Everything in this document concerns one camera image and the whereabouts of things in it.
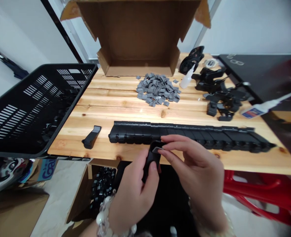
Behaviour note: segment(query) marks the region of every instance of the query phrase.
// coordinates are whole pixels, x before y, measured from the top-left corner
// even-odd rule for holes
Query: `finger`
[[[158,152],[167,159],[179,176],[183,176],[188,172],[188,166],[173,152],[166,150],[158,150]]]
[[[190,156],[200,167],[208,166],[210,162],[208,160],[210,157],[210,152],[197,142],[171,142],[164,145],[162,148],[167,151],[178,150],[186,152],[188,156]]]
[[[149,150],[147,149],[140,151],[139,155],[131,163],[133,165],[133,169],[136,172],[140,172],[141,170],[143,170],[148,153],[149,153]]]
[[[165,143],[170,143],[170,142],[187,142],[187,141],[192,141],[190,138],[181,136],[181,135],[167,135],[167,136],[161,136],[161,140]]]
[[[149,175],[146,179],[143,191],[141,193],[142,198],[147,205],[152,206],[156,194],[156,190],[158,189],[159,185],[159,174],[156,167],[155,161],[151,162],[149,166]]]

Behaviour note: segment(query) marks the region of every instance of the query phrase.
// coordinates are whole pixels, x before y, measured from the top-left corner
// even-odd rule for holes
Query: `dark countertop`
[[[239,81],[249,82],[256,103],[277,99],[291,92],[291,55],[219,55],[219,60]],[[243,62],[238,65],[232,59]],[[273,111],[291,111],[291,98]]]

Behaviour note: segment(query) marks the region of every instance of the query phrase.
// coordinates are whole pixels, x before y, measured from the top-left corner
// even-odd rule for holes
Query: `pile of gray pieces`
[[[136,89],[138,92],[138,98],[145,100],[150,106],[155,107],[159,104],[169,106],[168,101],[178,102],[180,100],[179,93],[181,91],[178,87],[174,87],[172,82],[165,75],[155,75],[153,73],[146,74],[145,78],[140,81]]]

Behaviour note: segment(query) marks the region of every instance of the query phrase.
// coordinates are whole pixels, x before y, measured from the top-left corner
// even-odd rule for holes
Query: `black plastic track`
[[[161,136],[178,134],[189,137],[206,149],[268,152],[275,144],[254,132],[254,128],[198,126],[172,123],[114,121],[108,135],[111,143],[150,144]]]

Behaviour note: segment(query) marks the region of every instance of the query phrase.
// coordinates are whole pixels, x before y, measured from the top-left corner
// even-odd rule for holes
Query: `glue bottle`
[[[287,99],[291,97],[291,93],[282,96],[281,98],[278,99],[274,99],[274,100],[269,100],[266,101],[262,104],[255,104],[252,107],[245,109],[243,111],[240,112],[241,115],[243,115],[244,117],[251,119],[263,114],[266,114],[271,108],[275,107],[276,105],[278,105],[281,101]]]
[[[193,65],[193,67],[187,72],[187,74],[183,77],[181,83],[179,84],[179,86],[183,89],[185,89],[190,81],[191,81],[191,76],[193,75],[194,73],[194,68],[195,68],[195,64]]]

